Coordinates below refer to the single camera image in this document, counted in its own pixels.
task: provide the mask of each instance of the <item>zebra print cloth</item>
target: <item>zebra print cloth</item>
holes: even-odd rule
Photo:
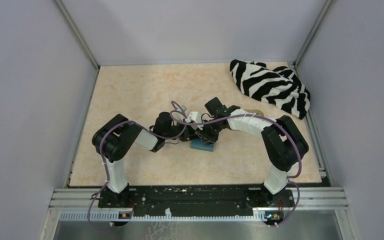
[[[263,62],[233,60],[230,73],[237,88],[248,97],[274,104],[303,119],[310,108],[310,92],[286,66],[273,70]]]

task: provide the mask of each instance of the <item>metal floor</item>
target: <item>metal floor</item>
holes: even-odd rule
[[[107,222],[94,223],[106,229]],[[60,221],[54,240],[340,240],[335,211],[296,211],[279,228],[259,222],[130,222],[107,233],[87,221]]]

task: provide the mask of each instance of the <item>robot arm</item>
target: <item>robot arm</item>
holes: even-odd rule
[[[246,112],[235,105],[227,108],[225,105],[222,105],[217,97],[206,103],[205,108],[211,116],[214,116],[214,120],[243,114],[249,114],[249,116],[234,117],[211,124],[188,125],[185,127],[183,124],[173,125],[174,121],[170,113],[161,112],[155,120],[152,132],[159,136],[172,137],[177,136],[186,128],[179,136],[180,141],[186,142],[200,138],[204,145],[214,144],[219,138],[219,132],[223,129],[243,131],[261,138],[264,141],[269,159],[273,165],[268,177],[261,186],[261,194],[262,198],[269,205],[276,203],[286,188],[288,171],[298,161],[292,144],[289,140],[283,141],[280,137],[282,135],[281,131],[270,122],[253,117],[252,113]],[[186,119],[183,116],[178,117],[185,122],[202,123],[201,114],[196,111],[191,112]],[[114,126],[127,120],[126,117],[118,114],[93,136],[92,143],[98,153],[100,153],[100,144],[104,135]],[[284,115],[272,120],[276,121],[292,136],[300,156],[303,157],[308,152],[309,146],[292,119]],[[128,191],[123,157],[133,143],[139,144],[152,152],[157,152],[164,146],[165,140],[155,137],[136,124],[124,124],[108,135],[102,145],[102,152],[106,158],[108,174],[110,176],[107,187],[113,192],[115,198],[119,198],[123,192]]]

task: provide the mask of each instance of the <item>blue block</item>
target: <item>blue block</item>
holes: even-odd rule
[[[190,141],[190,148],[191,149],[199,149],[199,150],[204,150],[208,152],[213,152],[214,151],[214,144],[211,145],[203,145],[203,142],[201,139],[194,139]]]

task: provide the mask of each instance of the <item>gray wall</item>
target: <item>gray wall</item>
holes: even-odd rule
[[[93,76],[51,0],[0,1],[0,239],[39,237]]]
[[[384,239],[384,1],[337,1],[299,71],[362,239]]]
[[[101,65],[295,60],[325,0],[64,0]]]

